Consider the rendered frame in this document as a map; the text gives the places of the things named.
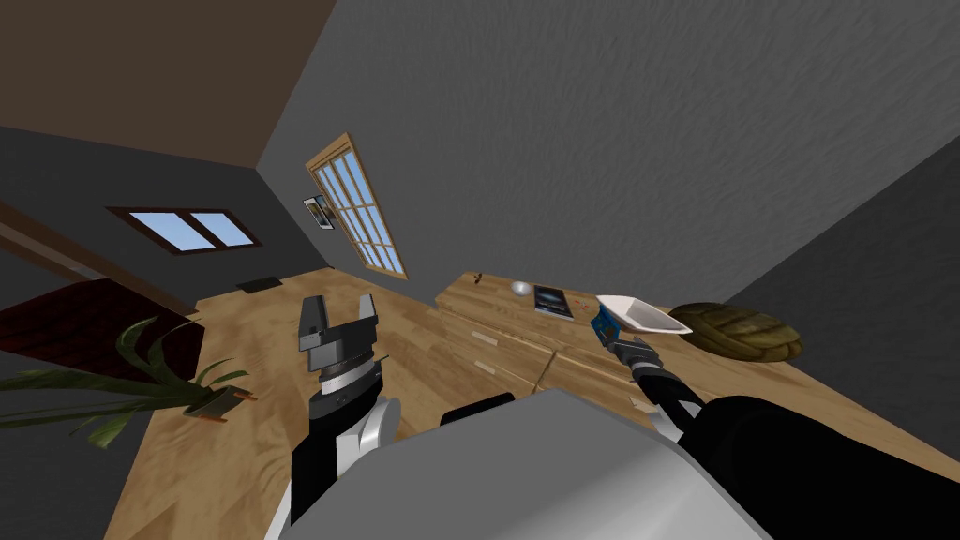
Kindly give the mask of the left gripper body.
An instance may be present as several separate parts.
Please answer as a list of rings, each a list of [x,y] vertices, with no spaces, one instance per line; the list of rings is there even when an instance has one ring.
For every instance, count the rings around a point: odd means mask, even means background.
[[[307,352],[307,371],[315,372],[372,351],[378,318],[365,318],[333,327],[299,323],[299,351]]]

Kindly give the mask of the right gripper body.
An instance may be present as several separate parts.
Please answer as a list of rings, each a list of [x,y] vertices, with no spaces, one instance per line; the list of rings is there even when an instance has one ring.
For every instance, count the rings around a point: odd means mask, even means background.
[[[612,339],[607,350],[629,368],[638,363],[655,364],[655,350],[642,340]]]

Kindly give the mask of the blue patterned box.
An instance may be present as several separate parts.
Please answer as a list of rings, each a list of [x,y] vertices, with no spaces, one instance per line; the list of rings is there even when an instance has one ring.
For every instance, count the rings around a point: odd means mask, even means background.
[[[603,304],[599,305],[597,314],[591,319],[591,326],[604,348],[621,338],[621,324]]]

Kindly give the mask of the white bowl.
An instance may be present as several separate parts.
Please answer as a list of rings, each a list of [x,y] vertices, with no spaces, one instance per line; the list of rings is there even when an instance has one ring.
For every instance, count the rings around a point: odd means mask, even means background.
[[[674,319],[658,307],[635,297],[624,295],[597,295],[596,300],[607,317],[619,329],[640,334],[688,335],[688,326]]]

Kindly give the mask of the dark book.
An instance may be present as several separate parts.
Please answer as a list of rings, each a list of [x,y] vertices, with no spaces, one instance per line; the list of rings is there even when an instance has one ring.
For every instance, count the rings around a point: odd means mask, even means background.
[[[533,285],[532,296],[534,301],[534,310],[567,321],[573,321],[575,318],[569,307],[565,293],[561,289],[551,288],[544,285]]]

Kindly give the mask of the tall wooden framed window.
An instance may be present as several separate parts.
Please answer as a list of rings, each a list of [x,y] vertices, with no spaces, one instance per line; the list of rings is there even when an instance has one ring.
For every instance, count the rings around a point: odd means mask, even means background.
[[[339,224],[367,269],[407,279],[351,134],[343,133],[306,164]]]

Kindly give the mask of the olive green pouf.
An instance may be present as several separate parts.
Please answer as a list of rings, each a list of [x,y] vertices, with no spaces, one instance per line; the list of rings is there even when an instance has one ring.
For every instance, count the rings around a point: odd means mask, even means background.
[[[682,338],[717,356],[751,363],[776,363],[803,352],[799,333],[790,325],[746,307],[693,303],[673,308],[668,315],[690,332]]]

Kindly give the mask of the wooden dresser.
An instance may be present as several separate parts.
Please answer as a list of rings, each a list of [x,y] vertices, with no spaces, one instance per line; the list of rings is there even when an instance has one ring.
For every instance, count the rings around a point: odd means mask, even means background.
[[[536,311],[533,297],[516,295],[508,278],[465,273],[436,304],[459,356],[474,353],[483,368],[506,372],[534,393],[562,389],[650,428],[652,404],[590,325],[597,312],[594,296],[564,296],[570,320]]]

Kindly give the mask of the wide dark framed window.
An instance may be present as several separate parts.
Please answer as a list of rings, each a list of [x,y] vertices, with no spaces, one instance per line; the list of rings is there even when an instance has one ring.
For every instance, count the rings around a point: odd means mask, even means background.
[[[107,209],[174,256],[238,251],[263,245],[226,209],[117,206]]]

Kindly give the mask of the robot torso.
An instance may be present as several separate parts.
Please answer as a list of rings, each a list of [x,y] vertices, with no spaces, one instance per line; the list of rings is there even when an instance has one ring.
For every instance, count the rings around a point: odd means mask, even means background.
[[[360,457],[277,540],[772,540],[670,438],[563,390]]]

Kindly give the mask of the green potted plant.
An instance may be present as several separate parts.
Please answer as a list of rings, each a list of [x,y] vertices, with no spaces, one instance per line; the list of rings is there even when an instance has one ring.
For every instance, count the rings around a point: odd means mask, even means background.
[[[63,369],[23,371],[13,378],[0,380],[0,392],[95,390],[128,396],[128,400],[69,404],[69,406],[30,412],[0,414],[0,429],[25,428],[81,419],[82,423],[74,428],[75,431],[79,431],[101,419],[103,423],[87,435],[87,441],[99,449],[107,449],[136,413],[179,409],[184,416],[224,424],[227,422],[225,415],[237,408],[239,404],[257,400],[251,391],[231,384],[231,381],[248,375],[244,370],[230,372],[209,383],[204,381],[207,374],[223,361],[216,361],[206,366],[193,379],[179,377],[169,368],[163,351],[165,338],[181,330],[182,327],[197,325],[199,323],[197,320],[179,324],[158,337],[147,349],[145,357],[138,354],[137,344],[141,342],[147,327],[156,320],[153,317],[132,324],[115,341],[115,349],[122,359],[146,374],[150,378],[148,382]]]

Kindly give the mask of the dark red sofa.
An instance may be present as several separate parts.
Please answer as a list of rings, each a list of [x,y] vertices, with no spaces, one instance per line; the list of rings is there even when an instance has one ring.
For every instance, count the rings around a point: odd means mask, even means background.
[[[187,317],[109,279],[70,284],[0,311],[0,351],[90,373],[150,383],[116,350],[132,324],[152,318],[135,352],[145,358],[163,339],[168,368],[179,378],[197,371],[204,329]]]

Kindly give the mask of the small framed wall picture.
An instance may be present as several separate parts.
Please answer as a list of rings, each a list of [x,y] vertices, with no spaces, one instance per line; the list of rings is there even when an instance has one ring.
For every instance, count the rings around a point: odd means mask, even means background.
[[[316,195],[303,200],[314,220],[322,230],[334,230],[333,216],[323,195]]]

